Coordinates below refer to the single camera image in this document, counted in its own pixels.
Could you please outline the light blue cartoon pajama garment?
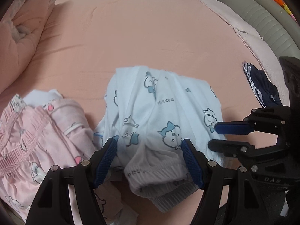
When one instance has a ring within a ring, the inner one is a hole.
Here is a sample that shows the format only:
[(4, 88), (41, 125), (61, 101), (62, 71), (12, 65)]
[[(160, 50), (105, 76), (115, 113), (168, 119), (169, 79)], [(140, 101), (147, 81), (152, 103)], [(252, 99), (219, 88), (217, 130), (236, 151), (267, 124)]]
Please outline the light blue cartoon pajama garment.
[(189, 139), (210, 161), (227, 164), (212, 152), (222, 120), (221, 104), (203, 80), (146, 66), (120, 67), (105, 94), (105, 115), (94, 130), (97, 147), (113, 138), (113, 168), (123, 168), (130, 190), (167, 212), (197, 191), (184, 162), (181, 143)]

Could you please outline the pink clothes pile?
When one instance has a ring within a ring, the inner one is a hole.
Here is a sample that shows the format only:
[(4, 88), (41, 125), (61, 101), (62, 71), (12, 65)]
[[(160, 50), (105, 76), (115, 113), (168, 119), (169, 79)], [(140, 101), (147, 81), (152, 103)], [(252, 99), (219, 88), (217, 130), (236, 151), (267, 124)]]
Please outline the pink clothes pile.
[(74, 167), (96, 151), (84, 110), (55, 92), (16, 94), (1, 115), (1, 199), (26, 220), (53, 165)]

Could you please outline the navy striped shorts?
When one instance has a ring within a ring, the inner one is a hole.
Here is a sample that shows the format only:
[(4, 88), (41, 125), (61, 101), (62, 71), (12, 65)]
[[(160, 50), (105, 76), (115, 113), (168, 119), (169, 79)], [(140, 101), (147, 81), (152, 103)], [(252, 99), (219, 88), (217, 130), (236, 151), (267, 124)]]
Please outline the navy striped shorts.
[(243, 71), (262, 108), (282, 106), (276, 86), (269, 81), (263, 70), (259, 70), (251, 63), (244, 61)]

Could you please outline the near pink-grey pillow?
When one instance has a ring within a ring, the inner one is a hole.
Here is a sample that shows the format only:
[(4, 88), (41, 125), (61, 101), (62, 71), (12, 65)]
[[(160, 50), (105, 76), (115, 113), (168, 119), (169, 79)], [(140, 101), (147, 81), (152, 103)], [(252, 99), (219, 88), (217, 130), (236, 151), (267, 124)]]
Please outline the near pink-grey pillow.
[(235, 29), (236, 34), (258, 60), (260, 67), (266, 73), (269, 81), (275, 85), (279, 98), (284, 106), (290, 106), (288, 88), (284, 82), (284, 75), (277, 57), (260, 37)]

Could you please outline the pink-grey pillow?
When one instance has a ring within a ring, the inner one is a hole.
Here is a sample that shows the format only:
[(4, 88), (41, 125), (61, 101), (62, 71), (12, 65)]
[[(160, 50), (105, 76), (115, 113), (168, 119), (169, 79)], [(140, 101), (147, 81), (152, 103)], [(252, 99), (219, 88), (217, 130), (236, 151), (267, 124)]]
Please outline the pink-grey pillow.
[(242, 33), (252, 35), (256, 38), (261, 39), (260, 34), (257, 30), (247, 22), (243, 20), (234, 10), (232, 10), (226, 4), (217, 0), (199, 0), (206, 5), (210, 10), (216, 13), (221, 19), (228, 23), (234, 29)]
[(279, 98), (284, 106), (290, 106), (288, 88), (284, 82), (284, 75), (277, 57), (260, 37), (235, 29), (236, 34), (258, 60), (260, 67), (266, 73), (269, 81), (275, 85)]

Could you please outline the far pink-grey pillow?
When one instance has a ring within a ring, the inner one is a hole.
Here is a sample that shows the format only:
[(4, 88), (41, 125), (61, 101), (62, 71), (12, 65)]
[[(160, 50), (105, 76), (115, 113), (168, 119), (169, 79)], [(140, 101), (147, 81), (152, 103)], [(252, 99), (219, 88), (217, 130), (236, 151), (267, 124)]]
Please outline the far pink-grey pillow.
[(206, 5), (210, 10), (216, 13), (221, 19), (228, 23), (234, 29), (242, 33), (252, 35), (256, 38), (261, 39), (260, 34), (257, 30), (247, 22), (243, 20), (234, 10), (232, 10), (226, 4), (217, 0), (199, 0)]

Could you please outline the grey-green padded headboard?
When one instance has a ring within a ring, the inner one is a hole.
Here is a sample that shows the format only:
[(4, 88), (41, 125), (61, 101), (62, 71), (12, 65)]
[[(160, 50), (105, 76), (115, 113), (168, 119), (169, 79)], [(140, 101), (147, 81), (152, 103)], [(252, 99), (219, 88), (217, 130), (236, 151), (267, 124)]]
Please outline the grey-green padded headboard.
[(277, 58), (299, 59), (299, 25), (273, 0), (217, 0), (257, 30)]

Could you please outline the pink bed sheet mattress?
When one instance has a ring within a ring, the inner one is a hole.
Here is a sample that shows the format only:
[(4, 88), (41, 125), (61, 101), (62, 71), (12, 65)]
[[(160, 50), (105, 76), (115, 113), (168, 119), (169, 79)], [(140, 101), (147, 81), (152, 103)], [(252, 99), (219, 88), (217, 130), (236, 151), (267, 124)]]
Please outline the pink bed sheet mattress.
[(244, 61), (261, 68), (235, 29), (199, 0), (56, 0), (33, 58), (1, 92), (1, 108), (15, 94), (55, 88), (95, 127), (115, 69), (148, 66), (207, 81), (224, 119), (241, 120), (259, 106)]

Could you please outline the rolled pink quilt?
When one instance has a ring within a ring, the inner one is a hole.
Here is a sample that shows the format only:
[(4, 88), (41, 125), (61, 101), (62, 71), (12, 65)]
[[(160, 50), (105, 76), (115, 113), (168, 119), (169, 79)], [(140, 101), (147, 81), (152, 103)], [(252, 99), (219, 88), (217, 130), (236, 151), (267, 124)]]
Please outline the rolled pink quilt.
[(14, 0), (1, 20), (1, 92), (26, 69), (35, 54), (56, 0)]

